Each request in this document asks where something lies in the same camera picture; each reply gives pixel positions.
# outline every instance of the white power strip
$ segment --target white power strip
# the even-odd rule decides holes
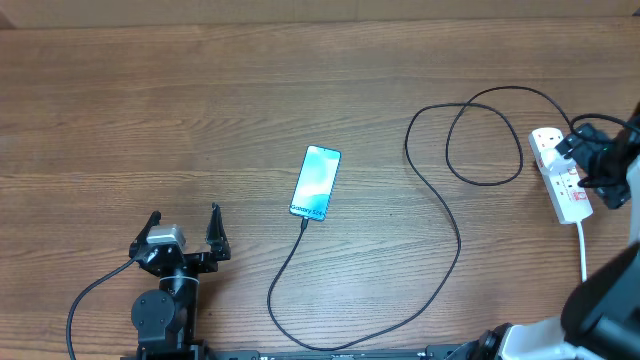
[[[536,157],[538,169],[547,186],[553,208],[561,224],[576,224],[580,238],[580,273],[587,280],[587,259],[581,221],[593,214],[584,189],[578,186],[580,175],[573,159],[563,158],[555,149],[562,141],[562,132],[554,128],[540,128],[529,135],[529,144]]]

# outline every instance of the black charging cable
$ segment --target black charging cable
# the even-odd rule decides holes
[[[522,153],[522,146],[520,145],[520,140],[518,139],[518,135],[516,134],[513,126],[511,125],[511,123],[509,122],[507,117],[504,114],[502,114],[500,111],[498,111],[498,110],[496,110],[496,109],[494,109],[494,108],[492,108],[490,106],[483,105],[483,104],[478,104],[478,103],[474,103],[473,102],[473,100],[475,100],[478,96],[480,96],[482,94],[489,93],[489,92],[497,91],[497,90],[523,90],[523,91],[532,92],[534,94],[542,96],[543,98],[547,99],[558,110],[558,112],[560,112],[560,115],[567,122],[567,124],[569,125],[570,129],[573,131],[573,128],[572,128],[573,123],[571,123],[569,121],[569,117],[562,110],[560,105],[555,100],[553,100],[550,96],[546,95],[545,93],[543,93],[543,92],[541,92],[539,90],[536,90],[536,89],[533,89],[533,88],[529,88],[529,87],[525,87],[525,86],[499,86],[499,87],[494,87],[494,88],[490,88],[490,89],[487,89],[487,90],[484,90],[484,91],[481,91],[481,92],[477,93],[471,99],[469,99],[469,101],[467,101],[466,103],[436,104],[436,105],[431,105],[431,106],[427,106],[427,107],[424,107],[424,108],[420,109],[413,116],[413,118],[411,119],[411,122],[409,123],[409,127],[407,128],[407,133],[406,133],[405,138],[404,138],[404,152],[405,152],[405,156],[407,157],[407,162],[409,162],[409,165],[411,166],[411,169],[413,169],[413,171],[416,173],[416,175],[418,175],[420,180],[422,180],[422,182],[424,182],[424,184],[427,185],[429,190],[431,190],[431,192],[433,192],[433,194],[438,198],[438,200],[442,204],[442,207],[447,212],[447,215],[449,216],[449,219],[451,220],[451,225],[453,227],[453,231],[455,233],[456,240],[457,240],[457,249],[456,249],[455,257],[453,258],[453,261],[451,262],[451,266],[449,267],[449,270],[447,270],[447,273],[442,278],[442,281],[440,282],[440,285],[438,285],[436,290],[431,294],[431,297],[429,297],[429,299],[422,306],[422,308],[420,308],[416,313],[414,313],[413,315],[411,315],[407,319],[405,319],[405,320],[403,320],[403,321],[401,321],[401,322],[399,322],[399,323],[397,323],[397,324],[395,324],[393,326],[390,326],[390,327],[388,327],[386,329],[383,329],[383,330],[380,330],[380,331],[375,332],[373,334],[369,334],[367,336],[361,337],[361,338],[359,338],[357,340],[348,342],[348,343],[346,343],[344,345],[339,345],[339,346],[335,346],[335,347],[316,347],[316,346],[312,346],[312,345],[309,345],[309,344],[305,344],[302,341],[300,341],[300,340],[296,339],[295,337],[293,337],[291,334],[289,334],[280,325],[280,323],[278,323],[278,320],[274,316],[273,310],[271,309],[271,295],[273,293],[273,289],[275,288],[276,284],[278,283],[278,280],[280,279],[280,276],[282,275],[282,273],[286,269],[287,265],[289,264],[289,261],[291,261],[291,258],[295,254],[296,249],[298,248],[298,245],[300,245],[300,240],[302,239],[302,235],[304,234],[304,231],[307,228],[307,224],[308,224],[309,220],[305,218],[305,219],[302,220],[302,224],[301,224],[301,227],[300,227],[300,235],[298,235],[298,240],[296,240],[296,243],[293,246],[293,249],[291,250],[291,253],[287,257],[287,260],[285,260],[284,264],[282,264],[282,267],[278,271],[278,274],[276,275],[276,277],[271,282],[271,286],[269,287],[269,292],[267,293],[267,310],[269,311],[269,316],[271,317],[271,320],[273,320],[273,323],[276,325],[276,327],[278,329],[280,329],[280,331],[286,337],[288,337],[291,341],[295,342],[296,344],[298,344],[298,345],[300,345],[302,347],[305,347],[305,348],[307,348],[309,350],[337,351],[337,350],[342,350],[342,349],[351,347],[353,345],[359,344],[359,343],[361,343],[363,341],[367,341],[369,339],[373,339],[373,338],[378,337],[380,335],[387,334],[387,333],[389,333],[389,332],[391,332],[393,330],[396,330],[396,329],[408,324],[413,319],[415,319],[418,316],[420,316],[425,310],[427,310],[429,305],[431,305],[431,303],[436,298],[436,296],[438,295],[438,293],[440,292],[440,290],[442,289],[444,284],[447,282],[447,279],[449,278],[449,275],[451,275],[451,272],[453,271],[454,267],[456,266],[456,263],[458,261],[458,257],[460,256],[460,250],[462,248],[462,238],[460,237],[460,231],[458,229],[458,223],[456,222],[456,219],[453,217],[453,213],[451,212],[451,209],[449,209],[449,206],[447,205],[447,202],[442,198],[442,196],[440,196],[440,194],[427,181],[427,179],[425,179],[424,176],[422,176],[420,171],[418,171],[418,169],[413,164],[413,161],[411,160],[411,155],[409,153],[409,146],[408,146],[409,145],[409,134],[411,133],[411,129],[412,129],[413,124],[415,123],[416,119],[418,119],[418,117],[423,112],[425,112],[427,110],[431,110],[431,109],[437,109],[437,108],[459,107],[461,109],[458,112],[458,115],[455,117],[455,119],[451,123],[451,128],[449,129],[449,134],[447,135],[447,143],[446,143],[446,147],[445,147],[445,160],[447,162],[447,166],[449,167],[449,170],[451,170],[453,175],[455,175],[458,179],[460,179],[460,180],[462,180],[462,181],[464,181],[466,183],[469,183],[469,184],[472,184],[472,185],[476,185],[476,186],[498,186],[498,185],[506,184],[506,183],[508,183],[510,181],[513,181],[514,179],[516,179],[518,177],[518,175],[520,175],[520,173],[522,172],[522,168],[524,167],[524,156],[523,156],[523,153]],[[462,114],[464,113],[464,111],[468,107],[481,108],[481,109],[492,111],[493,113],[495,113],[498,116],[500,116],[500,118],[502,118],[502,120],[505,122],[505,124],[507,125],[507,127],[511,131],[511,135],[513,136],[513,139],[514,139],[514,141],[516,143],[516,146],[518,148],[518,154],[520,156],[520,162],[519,162],[519,165],[518,165],[518,170],[512,176],[510,176],[509,178],[504,179],[504,180],[495,181],[495,182],[479,182],[479,181],[468,179],[468,178],[460,175],[460,173],[458,173],[456,171],[456,169],[453,167],[453,165],[451,164],[451,161],[449,160],[449,144],[450,144],[450,141],[451,141],[451,135],[453,134],[453,129],[454,129],[456,123],[458,122],[458,120],[460,119],[460,117],[462,116]]]
[[[119,268],[113,270],[112,272],[108,273],[107,275],[101,277],[100,279],[96,280],[93,284],[87,286],[86,289],[82,290],[82,292],[80,293],[80,295],[78,295],[78,297],[73,301],[73,304],[71,305],[71,310],[69,310],[69,316],[67,317],[67,330],[66,330],[66,338],[67,338],[67,351],[69,352],[69,357],[71,358],[71,360],[76,360],[76,354],[73,351],[73,343],[71,342],[71,322],[73,321],[73,314],[76,312],[76,308],[78,307],[78,304],[80,304],[80,300],[82,300],[82,298],[87,295],[89,293],[89,291],[93,290],[93,288],[95,288],[96,286],[102,284],[103,282],[111,279],[112,277],[118,275],[120,272],[122,272],[122,270],[128,268],[129,266],[131,266],[131,264],[133,264],[133,262],[136,261],[136,257],[131,258],[129,261],[127,261],[126,263],[124,263],[124,265],[120,266]]]
[[[571,133],[574,134],[576,137],[584,140],[584,141],[589,141],[595,144],[613,144],[614,141],[613,140],[600,140],[600,139],[596,139],[596,138],[591,138],[588,136],[584,136],[581,133],[579,133],[575,126],[576,123],[579,121],[584,121],[587,119],[598,119],[598,120],[605,120],[608,122],[612,122],[614,124],[618,124],[620,126],[622,126],[625,129],[629,129],[631,131],[634,131],[636,134],[640,135],[640,128],[638,128],[635,125],[632,125],[633,123],[636,123],[640,117],[634,117],[633,119],[631,119],[631,121],[624,121],[622,119],[618,119],[616,117],[610,116],[610,115],[602,115],[602,114],[583,114],[583,115],[578,115],[575,118],[573,118],[570,122],[569,122],[569,130],[571,130]]]

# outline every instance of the white cable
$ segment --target white cable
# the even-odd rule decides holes
[[[587,281],[587,254],[584,248],[584,232],[582,231],[582,223],[576,222],[578,227],[578,238],[580,238],[580,274],[582,275],[582,282]]]
[[[193,281],[197,282],[198,284],[200,284],[200,280],[198,280],[196,278],[193,278],[193,277],[190,277],[190,276],[180,276],[180,275],[177,275],[177,276],[165,276],[162,279],[160,279],[160,281],[167,280],[167,279],[188,279],[188,280],[193,280]]]

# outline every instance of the wooden table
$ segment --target wooden table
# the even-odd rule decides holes
[[[267,288],[299,229],[288,204],[309,144],[343,162],[324,223],[312,223],[274,294],[283,326],[318,346],[347,342],[416,311],[456,241],[403,156],[421,107],[492,86],[547,92],[567,113],[627,118],[640,94],[634,18],[149,27],[0,32],[0,358],[65,359],[78,293],[127,260],[149,214],[205,248],[222,207],[233,259],[202,277],[198,337],[220,350],[299,350],[267,315]],[[421,348],[503,322],[559,314],[579,281],[574,226],[560,225],[527,135],[566,131],[522,91],[482,103],[512,120],[526,165],[480,188],[444,162],[454,109],[418,120],[414,161],[449,203],[460,261],[432,306],[359,348]],[[452,140],[465,176],[498,180],[518,163],[504,123],[469,110]],[[591,195],[589,271],[627,242],[629,209]],[[134,299],[157,279],[130,268],[76,312],[80,359],[132,354]]]

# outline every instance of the blue phone screen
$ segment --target blue phone screen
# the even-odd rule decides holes
[[[341,154],[339,151],[309,146],[289,211],[293,215],[323,221],[335,183]]]

